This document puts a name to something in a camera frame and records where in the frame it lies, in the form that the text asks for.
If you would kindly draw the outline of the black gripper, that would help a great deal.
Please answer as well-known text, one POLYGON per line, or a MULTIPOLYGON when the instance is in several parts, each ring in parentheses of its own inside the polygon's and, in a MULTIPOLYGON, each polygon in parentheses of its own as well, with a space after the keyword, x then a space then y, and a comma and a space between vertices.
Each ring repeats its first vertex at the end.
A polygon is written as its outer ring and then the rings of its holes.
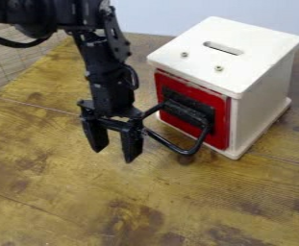
POLYGON ((133 107, 136 87, 128 80, 89 82, 91 98, 80 100, 83 132, 91 149, 99 153, 109 144, 108 131, 121 130, 124 161, 132 162, 143 154, 143 113, 133 107))

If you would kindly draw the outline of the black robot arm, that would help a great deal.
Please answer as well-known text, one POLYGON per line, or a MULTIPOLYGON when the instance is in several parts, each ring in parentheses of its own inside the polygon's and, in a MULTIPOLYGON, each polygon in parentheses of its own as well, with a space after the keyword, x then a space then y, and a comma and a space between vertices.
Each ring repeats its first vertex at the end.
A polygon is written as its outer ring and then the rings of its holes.
POLYGON ((0 37, 0 45, 7 47, 33 47, 59 30, 73 38, 92 96, 79 102, 91 149, 101 151, 109 144, 108 131, 116 131, 124 160, 136 159, 144 143, 142 112, 133 107, 139 77, 125 63, 129 41, 109 0, 0 0, 0 23, 33 39, 17 42, 0 37))

